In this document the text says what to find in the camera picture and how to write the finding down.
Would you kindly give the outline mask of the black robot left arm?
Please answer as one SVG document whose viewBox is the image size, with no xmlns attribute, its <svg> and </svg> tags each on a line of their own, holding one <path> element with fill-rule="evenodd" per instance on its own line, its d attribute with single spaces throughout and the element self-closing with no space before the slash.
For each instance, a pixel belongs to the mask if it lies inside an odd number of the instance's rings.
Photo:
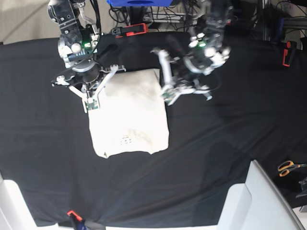
<svg viewBox="0 0 307 230">
<path fill-rule="evenodd" d="M 198 14 L 187 17 L 189 52 L 173 36 L 167 37 L 189 72 L 206 76 L 229 59 L 231 48 L 223 45 L 223 41 L 225 28 L 231 22 L 232 9 L 228 0 L 202 0 Z"/>
</svg>

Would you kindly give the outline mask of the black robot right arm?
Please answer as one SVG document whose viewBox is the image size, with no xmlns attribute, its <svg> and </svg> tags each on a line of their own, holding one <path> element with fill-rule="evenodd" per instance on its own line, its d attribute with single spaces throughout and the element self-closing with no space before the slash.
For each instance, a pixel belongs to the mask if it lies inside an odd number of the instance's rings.
<svg viewBox="0 0 307 230">
<path fill-rule="evenodd" d="M 98 49 L 105 36 L 100 10 L 96 0 L 89 3 L 95 19 L 86 15 L 84 0 L 51 0 L 48 3 L 49 17 L 59 26 L 58 54 L 65 65 L 53 84 L 82 84 L 95 89 L 106 73 L 98 62 Z"/>
</svg>

